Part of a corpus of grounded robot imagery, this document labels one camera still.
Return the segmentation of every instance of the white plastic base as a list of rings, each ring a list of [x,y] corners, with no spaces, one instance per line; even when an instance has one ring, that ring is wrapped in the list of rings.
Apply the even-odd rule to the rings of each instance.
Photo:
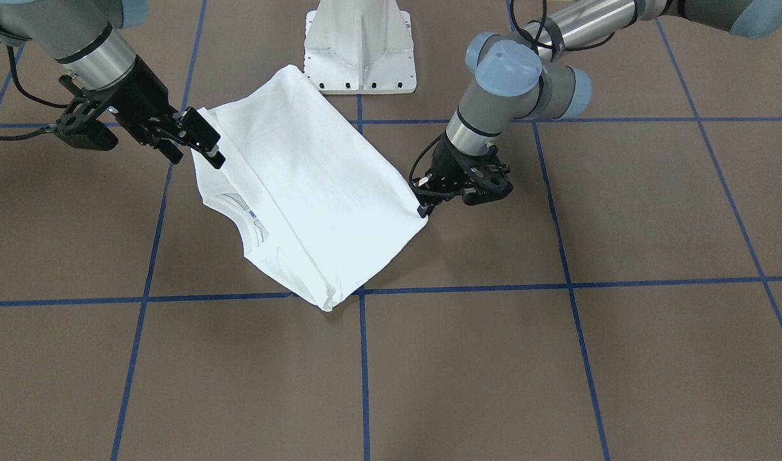
[[[396,4],[389,10],[399,11]],[[353,27],[347,27],[348,30],[330,29],[333,21],[320,24],[322,27],[329,28],[324,30],[323,36],[326,38],[323,43],[318,41],[310,47],[308,34],[317,11],[309,12],[306,15],[307,41],[304,65],[307,79],[313,82],[323,94],[413,93],[417,89],[417,71],[414,66],[411,15],[408,12],[399,13],[402,17],[396,14],[387,15],[386,30],[400,30],[399,21],[403,21],[408,32],[408,37],[405,39],[410,41],[411,46],[407,49],[380,49],[378,56],[370,56],[369,47],[388,43],[386,37],[371,36],[372,30],[363,27],[363,24],[370,21],[355,15],[353,22],[348,21],[353,24]],[[340,34],[339,38],[342,38],[342,35],[350,35],[348,41],[356,46],[350,50],[338,50],[337,40],[333,37],[337,34]],[[349,53],[352,54],[351,62],[348,62]]]

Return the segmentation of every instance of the white stand base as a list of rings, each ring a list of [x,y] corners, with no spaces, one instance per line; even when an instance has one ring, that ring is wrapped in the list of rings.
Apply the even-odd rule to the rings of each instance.
[[[304,73],[323,94],[413,93],[411,15],[396,0],[321,0],[306,15]]]

